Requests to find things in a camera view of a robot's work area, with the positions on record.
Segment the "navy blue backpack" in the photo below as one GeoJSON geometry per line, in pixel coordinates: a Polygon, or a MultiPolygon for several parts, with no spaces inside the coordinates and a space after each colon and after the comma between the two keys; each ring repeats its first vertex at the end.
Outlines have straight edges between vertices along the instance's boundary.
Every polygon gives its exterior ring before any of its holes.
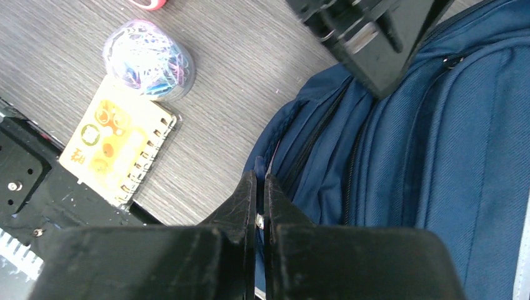
{"type": "Polygon", "coordinates": [[[340,64],[311,77],[244,166],[326,225],[423,228],[468,299],[529,298],[529,2],[436,27],[377,100],[340,64]]]}

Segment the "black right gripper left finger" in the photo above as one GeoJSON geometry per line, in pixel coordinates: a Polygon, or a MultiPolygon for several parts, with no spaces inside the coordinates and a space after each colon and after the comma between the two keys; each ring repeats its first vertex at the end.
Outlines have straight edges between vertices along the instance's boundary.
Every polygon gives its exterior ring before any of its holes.
{"type": "Polygon", "coordinates": [[[253,299],[257,179],[195,226],[62,232],[31,299],[253,299]]]}

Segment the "pink highlighter marker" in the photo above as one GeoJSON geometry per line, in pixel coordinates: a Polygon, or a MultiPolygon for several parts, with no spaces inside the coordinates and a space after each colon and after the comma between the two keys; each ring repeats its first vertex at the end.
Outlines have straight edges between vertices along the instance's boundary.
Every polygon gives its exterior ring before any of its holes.
{"type": "Polygon", "coordinates": [[[155,11],[161,9],[167,3],[167,0],[148,0],[144,3],[143,1],[128,0],[128,2],[140,9],[146,11],[155,11]]]}

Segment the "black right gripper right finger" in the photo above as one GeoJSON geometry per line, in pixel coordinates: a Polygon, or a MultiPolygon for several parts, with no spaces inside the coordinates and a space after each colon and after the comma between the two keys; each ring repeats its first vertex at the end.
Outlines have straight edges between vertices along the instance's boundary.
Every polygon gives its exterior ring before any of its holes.
{"type": "Polygon", "coordinates": [[[448,250],[432,232],[314,224],[264,182],[268,299],[464,299],[448,250]]]}

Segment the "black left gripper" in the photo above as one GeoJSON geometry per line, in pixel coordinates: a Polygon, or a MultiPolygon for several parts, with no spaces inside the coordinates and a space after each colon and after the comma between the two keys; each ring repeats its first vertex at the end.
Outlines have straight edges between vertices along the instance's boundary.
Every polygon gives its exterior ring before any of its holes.
{"type": "Polygon", "coordinates": [[[338,62],[377,98],[399,84],[452,1],[302,1],[287,5],[338,62]]]}

